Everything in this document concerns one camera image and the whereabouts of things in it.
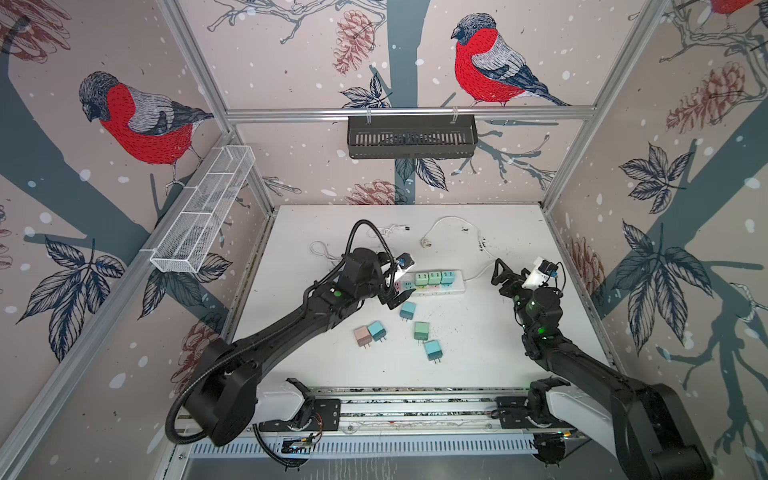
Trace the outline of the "teal charger plug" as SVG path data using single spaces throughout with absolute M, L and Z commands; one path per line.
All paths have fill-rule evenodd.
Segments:
M 438 340 L 429 340 L 425 342 L 424 349 L 427 359 L 431 362 L 438 363 L 443 357 L 443 350 Z
M 399 311 L 399 315 L 402 319 L 406 321 L 413 320 L 415 317 L 415 311 L 416 311 L 417 305 L 413 302 L 406 301 L 404 302 Z
M 442 271 L 441 272 L 441 284 L 452 285 L 455 282 L 456 274 L 454 271 Z

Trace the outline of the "green charger plug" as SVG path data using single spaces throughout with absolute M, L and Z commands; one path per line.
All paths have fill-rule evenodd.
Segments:
M 430 271 L 428 273 L 428 284 L 429 285 L 440 285 L 442 283 L 442 272 L 441 271 Z
M 427 286 L 429 284 L 429 274 L 424 272 L 417 272 L 414 274 L 414 284 L 417 287 Z
M 427 322 L 415 322 L 413 338 L 418 342 L 427 342 L 430 336 L 430 325 Z

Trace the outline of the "teal charger plug bottom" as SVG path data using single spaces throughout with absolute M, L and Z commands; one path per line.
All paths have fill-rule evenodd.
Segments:
M 443 350 L 438 340 L 429 340 L 425 342 L 424 349 L 427 359 L 431 362 L 438 363 L 443 357 Z

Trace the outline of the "white multicolour power strip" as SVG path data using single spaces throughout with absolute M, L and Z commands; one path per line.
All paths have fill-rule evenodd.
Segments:
M 413 297 L 418 296 L 445 296 L 445 295 L 460 295 L 466 292 L 466 287 L 468 283 L 474 282 L 475 280 L 479 280 L 480 277 L 490 268 L 494 265 L 495 259 L 497 256 L 491 251 L 489 248 L 489 245 L 487 243 L 487 240 L 485 236 L 482 234 L 482 231 L 479 227 L 474 225 L 473 223 L 469 222 L 468 220 L 455 216 L 455 215 L 449 215 L 449 216 L 443 216 L 438 218 L 433 225 L 428 229 L 428 231 L 422 236 L 422 238 L 419 241 L 419 245 L 422 249 L 428 250 L 433 247 L 433 242 L 430 239 L 430 235 L 434 233 L 439 226 L 442 224 L 446 224 L 448 222 L 458 222 L 461 225 L 460 230 L 464 233 L 473 230 L 476 234 L 476 240 L 477 240 L 477 246 L 478 250 L 487 255 L 489 257 L 489 262 L 481 267 L 476 273 L 466 276 L 461 270 L 429 270 L 429 271 L 409 271 L 406 273 L 400 280 L 404 282 L 411 282 L 415 288 L 416 291 L 412 294 Z M 424 272 L 429 273 L 430 271 L 454 271 L 456 274 L 455 282 L 452 285 L 427 285 L 423 287 L 417 287 L 414 284 L 414 274 L 417 272 Z

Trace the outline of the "white square power socket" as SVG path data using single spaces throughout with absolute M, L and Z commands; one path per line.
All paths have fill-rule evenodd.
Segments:
M 411 231 L 411 227 L 406 224 L 389 224 L 383 227 L 371 227 L 367 236 L 371 239 L 389 238 L 396 234 L 405 234 Z

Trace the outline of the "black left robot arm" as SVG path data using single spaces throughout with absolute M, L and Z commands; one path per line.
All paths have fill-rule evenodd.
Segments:
M 377 298 L 393 309 L 407 299 L 395 283 L 415 265 L 409 253 L 393 255 L 367 219 L 357 221 L 339 263 L 314 281 L 301 304 L 272 325 L 233 343 L 222 339 L 204 350 L 192 378 L 167 414 L 166 438 L 176 445 L 209 439 L 216 446 L 234 440 L 251 423 L 263 378 L 314 337 L 332 330 Z

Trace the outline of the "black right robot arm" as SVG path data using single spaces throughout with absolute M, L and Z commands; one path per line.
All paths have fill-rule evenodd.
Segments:
M 629 479 L 711 479 L 713 466 L 678 394 L 594 359 L 562 334 L 563 292 L 550 285 L 557 267 L 539 260 L 514 272 L 496 260 L 491 277 L 513 302 L 526 356 L 550 373 L 531 384 L 533 423 L 568 423 L 617 459 Z

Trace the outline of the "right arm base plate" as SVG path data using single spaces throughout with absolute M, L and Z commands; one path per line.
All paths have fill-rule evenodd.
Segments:
M 557 419 L 534 420 L 529 413 L 526 397 L 500 396 L 494 401 L 495 407 L 490 411 L 490 417 L 498 420 L 502 429 L 576 430 L 574 426 Z

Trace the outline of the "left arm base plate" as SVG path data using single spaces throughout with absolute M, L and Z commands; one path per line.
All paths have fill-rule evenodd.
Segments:
M 339 429 L 340 418 L 340 399 L 310 399 L 291 419 L 268 420 L 259 423 L 258 428 L 268 433 L 335 432 Z

